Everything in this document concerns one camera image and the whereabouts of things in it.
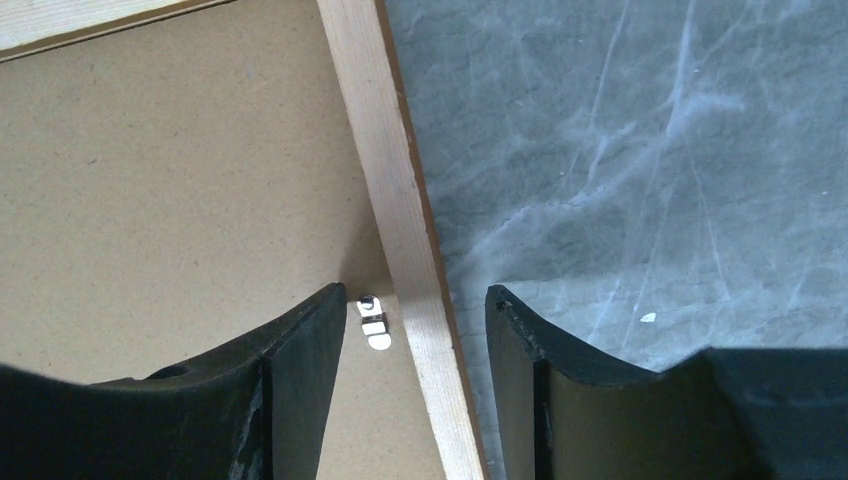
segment metal clip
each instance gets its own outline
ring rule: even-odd
[[[392,344],[392,336],[389,335],[386,315],[380,299],[374,295],[363,295],[356,302],[356,308],[362,316],[362,333],[368,339],[368,345],[374,350],[385,350]]]

